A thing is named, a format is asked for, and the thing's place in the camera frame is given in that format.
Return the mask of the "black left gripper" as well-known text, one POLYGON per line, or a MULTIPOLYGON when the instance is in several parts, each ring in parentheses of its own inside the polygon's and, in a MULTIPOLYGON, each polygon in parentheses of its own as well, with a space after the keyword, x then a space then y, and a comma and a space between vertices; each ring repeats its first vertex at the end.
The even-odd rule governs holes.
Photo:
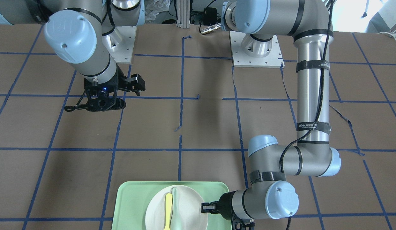
POLYGON ((202 208, 215 208, 202 209, 202 213, 221 214, 224 219, 229 221, 232 221, 233 217, 246 220, 243 201, 244 193, 245 191, 224 193, 217 202, 202 203, 202 208))

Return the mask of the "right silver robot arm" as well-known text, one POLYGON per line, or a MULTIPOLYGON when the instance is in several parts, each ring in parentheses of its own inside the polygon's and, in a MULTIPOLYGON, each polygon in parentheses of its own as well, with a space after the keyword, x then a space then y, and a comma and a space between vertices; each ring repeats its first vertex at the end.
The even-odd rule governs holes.
POLYGON ((121 110, 126 107, 118 91, 146 89, 139 74, 125 75, 116 54, 132 57, 120 27, 145 22, 143 0, 0 0, 0 24, 44 26, 44 36, 55 54, 84 76, 87 102, 66 106, 65 111, 121 110))

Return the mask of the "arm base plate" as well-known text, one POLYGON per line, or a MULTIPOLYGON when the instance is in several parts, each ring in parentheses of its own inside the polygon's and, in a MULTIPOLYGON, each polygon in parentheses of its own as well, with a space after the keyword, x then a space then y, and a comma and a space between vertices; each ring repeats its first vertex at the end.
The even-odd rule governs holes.
POLYGON ((137 27, 115 27, 109 35, 102 36, 102 42, 117 64, 132 64, 137 27))
POLYGON ((241 32, 230 31, 229 35, 234 67, 285 67, 276 35, 266 42, 241 32))

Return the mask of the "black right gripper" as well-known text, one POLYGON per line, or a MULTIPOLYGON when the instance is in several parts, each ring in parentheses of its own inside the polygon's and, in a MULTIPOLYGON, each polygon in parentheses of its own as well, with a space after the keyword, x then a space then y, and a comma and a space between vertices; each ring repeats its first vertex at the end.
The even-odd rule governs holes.
POLYGON ((84 92, 75 106, 65 106, 64 111, 86 109, 90 112, 121 110, 126 107, 123 99, 117 98, 117 91, 120 83, 125 80, 121 69, 117 69, 113 77, 106 83, 96 83, 84 80, 84 92), (87 96, 87 103, 81 104, 83 98, 87 96))

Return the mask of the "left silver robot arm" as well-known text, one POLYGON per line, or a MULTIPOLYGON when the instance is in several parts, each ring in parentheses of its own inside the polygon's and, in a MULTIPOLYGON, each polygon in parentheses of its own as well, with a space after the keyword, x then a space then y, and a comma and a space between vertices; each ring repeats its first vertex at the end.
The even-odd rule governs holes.
POLYGON ((321 0, 237 0, 223 3, 221 27, 258 42, 289 35, 297 48, 297 139, 286 147, 262 134, 250 139, 251 186, 228 192, 201 213, 221 214, 233 223, 290 218, 299 207, 286 176, 326 177, 341 167, 329 145, 329 45, 333 41, 332 6, 321 0))

